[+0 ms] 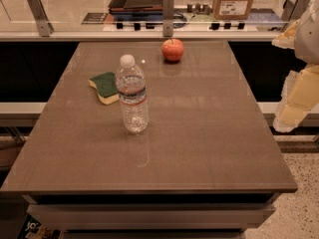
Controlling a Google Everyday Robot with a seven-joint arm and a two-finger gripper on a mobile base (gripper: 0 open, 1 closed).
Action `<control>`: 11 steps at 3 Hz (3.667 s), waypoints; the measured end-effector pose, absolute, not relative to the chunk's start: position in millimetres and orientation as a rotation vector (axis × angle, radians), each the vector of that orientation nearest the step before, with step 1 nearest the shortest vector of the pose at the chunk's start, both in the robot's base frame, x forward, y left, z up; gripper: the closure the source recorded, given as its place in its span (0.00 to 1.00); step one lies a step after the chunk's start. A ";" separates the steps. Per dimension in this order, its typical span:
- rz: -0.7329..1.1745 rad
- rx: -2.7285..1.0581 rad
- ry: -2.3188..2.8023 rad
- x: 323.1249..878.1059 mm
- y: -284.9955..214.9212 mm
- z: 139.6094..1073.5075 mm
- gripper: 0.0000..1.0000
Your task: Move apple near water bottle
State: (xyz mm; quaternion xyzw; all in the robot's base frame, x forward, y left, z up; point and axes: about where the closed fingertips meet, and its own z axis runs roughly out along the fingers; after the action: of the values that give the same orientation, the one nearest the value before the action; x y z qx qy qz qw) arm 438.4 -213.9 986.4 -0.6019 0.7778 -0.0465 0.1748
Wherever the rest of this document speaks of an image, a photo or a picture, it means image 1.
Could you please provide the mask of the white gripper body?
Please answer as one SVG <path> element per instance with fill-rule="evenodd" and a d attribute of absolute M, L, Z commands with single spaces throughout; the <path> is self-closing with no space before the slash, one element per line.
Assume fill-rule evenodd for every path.
<path fill-rule="evenodd" d="M 295 34 L 295 56 L 319 64 L 319 0 L 311 1 L 300 18 Z"/>

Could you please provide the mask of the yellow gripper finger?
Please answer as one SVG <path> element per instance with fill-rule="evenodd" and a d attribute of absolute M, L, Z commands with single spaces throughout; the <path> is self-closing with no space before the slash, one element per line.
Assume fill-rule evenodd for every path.
<path fill-rule="evenodd" d="M 272 40 L 272 45 L 281 49 L 294 49 L 296 30 L 300 20 L 294 21 L 289 27 Z"/>
<path fill-rule="evenodd" d="M 273 127 L 279 132 L 297 128 L 319 104 L 319 66 L 308 64 L 299 73 L 290 71 L 281 92 Z"/>

